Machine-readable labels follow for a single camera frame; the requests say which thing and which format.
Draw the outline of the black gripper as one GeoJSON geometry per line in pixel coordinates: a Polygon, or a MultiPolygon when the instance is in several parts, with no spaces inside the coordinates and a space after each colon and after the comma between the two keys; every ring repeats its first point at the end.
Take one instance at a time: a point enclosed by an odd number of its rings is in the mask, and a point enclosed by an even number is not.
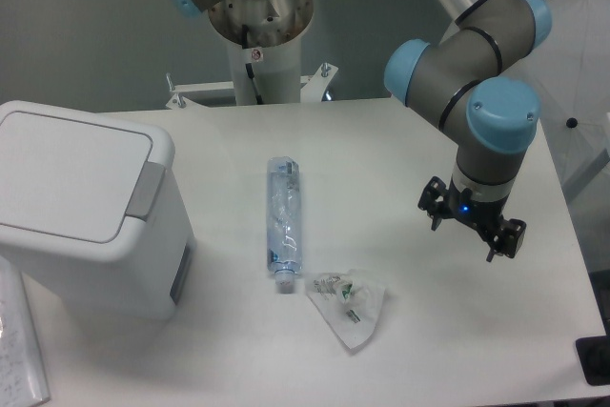
{"type": "Polygon", "coordinates": [[[514,259],[518,253],[527,224],[519,219],[504,220],[503,208],[508,199],[508,184],[483,185],[467,182],[449,185],[433,176],[424,187],[417,207],[428,214],[435,231],[445,219],[455,221],[476,231],[488,241],[487,262],[496,256],[514,259]]]}

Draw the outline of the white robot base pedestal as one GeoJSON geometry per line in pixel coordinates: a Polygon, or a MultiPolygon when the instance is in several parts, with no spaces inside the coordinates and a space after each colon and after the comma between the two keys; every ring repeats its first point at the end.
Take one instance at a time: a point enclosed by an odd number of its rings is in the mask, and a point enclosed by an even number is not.
{"type": "Polygon", "coordinates": [[[226,46],[230,82],[175,85],[169,75],[171,109],[196,99],[232,96],[238,106],[328,101],[338,67],[324,62],[301,73],[301,40],[312,24],[314,0],[222,0],[208,9],[226,46]]]}

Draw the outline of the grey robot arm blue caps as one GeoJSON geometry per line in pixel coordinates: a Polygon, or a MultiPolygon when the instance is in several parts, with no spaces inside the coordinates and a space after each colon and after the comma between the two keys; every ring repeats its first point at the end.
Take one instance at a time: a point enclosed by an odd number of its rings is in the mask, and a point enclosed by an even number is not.
{"type": "MultiPolygon", "coordinates": [[[[300,38],[313,0],[172,0],[185,16],[206,14],[228,46],[240,105],[303,98],[300,38]]],[[[385,88],[457,144],[449,182],[432,178],[418,206],[434,226],[454,219],[476,231],[490,256],[514,257],[526,225],[503,216],[538,125],[540,101],[505,72],[549,35],[543,0],[438,0],[457,31],[433,46],[410,40],[384,71],[385,88]]]]}

